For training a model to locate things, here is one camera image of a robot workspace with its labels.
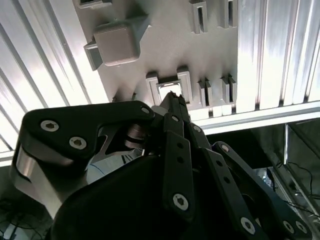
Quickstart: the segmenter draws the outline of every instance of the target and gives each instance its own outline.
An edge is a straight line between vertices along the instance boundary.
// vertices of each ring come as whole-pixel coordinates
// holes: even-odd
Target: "wire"
[[[312,195],[312,182],[313,182],[313,179],[314,179],[312,173],[308,169],[306,169],[304,167],[301,167],[301,166],[299,166],[298,164],[296,164],[294,162],[289,162],[289,163],[293,164],[293,165],[297,166],[299,169],[305,170],[306,172],[309,173],[309,175],[310,175],[310,184],[309,184],[310,185],[310,195]]]
[[[311,173],[308,169],[306,169],[306,168],[304,168],[304,167],[301,167],[299,164],[296,164],[295,162],[289,161],[288,164],[293,164],[293,165],[295,165],[296,167],[298,167],[299,169],[305,170],[306,172],[309,173],[309,175],[310,175],[310,183],[309,183],[310,195],[312,195],[312,194],[313,194],[313,191],[312,191],[312,183],[313,183],[313,180],[314,180],[314,177],[313,177],[312,173]],[[283,163],[279,161],[275,166],[279,169],[279,168],[281,168],[281,167],[283,166]]]
[[[304,206],[301,206],[301,205],[299,205],[299,204],[297,204],[297,203],[293,203],[293,202],[289,202],[289,201],[285,201],[285,202],[286,202],[289,206],[294,207],[295,209],[299,209],[299,210],[305,211],[305,212],[307,212],[307,213],[312,214],[313,216],[316,216],[317,218],[320,218],[319,215],[317,215],[317,214],[315,214],[314,212],[306,209]]]
[[[99,167],[97,167],[96,165],[90,164],[90,166],[98,169],[98,170],[100,171],[100,173],[102,173],[103,175],[105,175],[104,172],[103,172]]]
[[[25,222],[25,224],[28,225],[30,228],[32,228],[32,226],[31,226],[29,223]],[[43,240],[42,235],[41,235],[35,228],[32,228],[32,230],[33,230],[37,235],[39,235],[39,237],[40,237],[41,240]]]

